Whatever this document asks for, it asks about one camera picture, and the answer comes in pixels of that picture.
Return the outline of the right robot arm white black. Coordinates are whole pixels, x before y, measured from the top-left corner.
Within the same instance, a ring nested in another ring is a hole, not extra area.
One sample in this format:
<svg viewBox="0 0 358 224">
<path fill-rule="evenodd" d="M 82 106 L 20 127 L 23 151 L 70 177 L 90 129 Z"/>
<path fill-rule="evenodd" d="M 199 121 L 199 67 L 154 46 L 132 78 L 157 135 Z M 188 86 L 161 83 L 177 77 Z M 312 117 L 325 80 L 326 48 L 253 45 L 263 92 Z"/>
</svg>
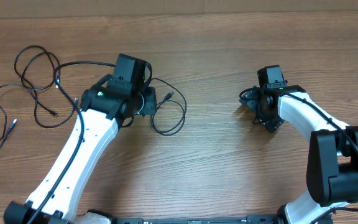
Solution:
<svg viewBox="0 0 358 224">
<path fill-rule="evenodd" d="M 299 86 L 253 86 L 239 101 L 255 114 L 254 124 L 274 132 L 287 121 L 310 144 L 307 189 L 282 205 L 272 223 L 332 223 L 338 211 L 358 212 L 358 126 L 332 117 Z"/>
</svg>

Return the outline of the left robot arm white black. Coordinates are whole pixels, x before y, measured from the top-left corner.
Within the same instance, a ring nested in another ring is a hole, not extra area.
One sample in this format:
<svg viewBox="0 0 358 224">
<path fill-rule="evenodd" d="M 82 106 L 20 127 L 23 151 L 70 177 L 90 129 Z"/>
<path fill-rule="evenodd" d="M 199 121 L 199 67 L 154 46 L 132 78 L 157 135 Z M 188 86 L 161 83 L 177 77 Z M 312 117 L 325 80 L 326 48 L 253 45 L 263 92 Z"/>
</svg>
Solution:
<svg viewBox="0 0 358 224">
<path fill-rule="evenodd" d="M 84 91 L 73 131 L 57 160 L 24 204 L 11 202 L 5 223 L 73 223 L 83 190 L 123 122 L 156 112 L 151 78 L 106 75 Z"/>
</svg>

